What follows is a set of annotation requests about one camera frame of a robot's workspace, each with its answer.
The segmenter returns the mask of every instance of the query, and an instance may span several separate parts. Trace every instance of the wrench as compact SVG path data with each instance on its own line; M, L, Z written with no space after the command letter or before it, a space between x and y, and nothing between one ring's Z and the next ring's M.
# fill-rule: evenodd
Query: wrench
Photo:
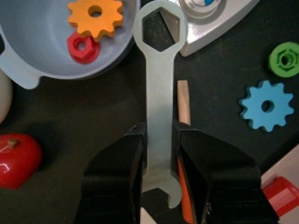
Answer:
M145 42L143 22L157 11L168 13L180 26L179 41L163 52ZM156 0L139 11L133 27L135 42L145 57L145 107L147 107L147 168L143 192L160 188L168 194L168 207L181 201L181 187L172 172L173 123L173 58L187 39L187 21L180 7Z

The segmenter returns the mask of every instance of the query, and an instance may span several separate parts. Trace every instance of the toy gear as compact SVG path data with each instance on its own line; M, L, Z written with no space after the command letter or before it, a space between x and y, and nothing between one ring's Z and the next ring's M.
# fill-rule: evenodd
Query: toy gear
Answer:
M273 73L283 78L299 74L299 45L285 42L272 51L268 59L268 66Z
M256 130L261 127L267 132L273 126L285 125L285 116L295 111L288 106L293 95L284 93L284 84L271 86L268 80L260 81L257 87L247 88L247 98L239 103L244 107L241 117L249 120L249 127Z
M115 0L77 0L69 3L69 25L78 35L92 36L96 42L104 35L115 36L115 27L123 25L123 3Z

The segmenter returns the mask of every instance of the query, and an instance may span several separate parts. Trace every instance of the red nut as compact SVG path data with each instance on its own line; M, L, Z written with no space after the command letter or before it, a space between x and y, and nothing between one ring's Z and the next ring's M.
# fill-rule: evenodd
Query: red nut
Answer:
M80 64L88 64L99 56L100 45L91 36L82 38L76 32L68 37L69 56Z

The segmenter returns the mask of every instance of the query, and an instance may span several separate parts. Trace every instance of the black table surface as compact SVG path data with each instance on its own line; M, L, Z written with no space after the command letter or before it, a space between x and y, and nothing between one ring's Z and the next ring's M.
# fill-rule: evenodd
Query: black table surface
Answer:
M261 172L297 144L299 76L283 79L267 69L273 48L285 41L299 41L297 11L297 0L260 1L220 38L191 56L177 55L173 64L175 81L189 82L191 125L239 147ZM167 38L157 40L168 33L153 30L161 23L156 19L145 32L157 32L151 40L167 44ZM264 80L283 82L284 91L293 94L293 114L285 117L285 126L268 133L252 130L239 116L245 88ZM33 90L13 85L13 104L0 134L32 135L42 147L42 162L20 189L0 190L0 223L70 224L89 160L144 121L145 58L136 45L121 63L92 79L41 78ZM168 210L164 199L159 192L144 197L148 211L159 223L183 223L180 209Z

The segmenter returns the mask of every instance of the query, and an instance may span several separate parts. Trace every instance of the apple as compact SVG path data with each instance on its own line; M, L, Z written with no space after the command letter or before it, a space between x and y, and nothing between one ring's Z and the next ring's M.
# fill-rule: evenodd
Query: apple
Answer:
M25 134L0 136L0 188L17 189L42 160L41 146Z

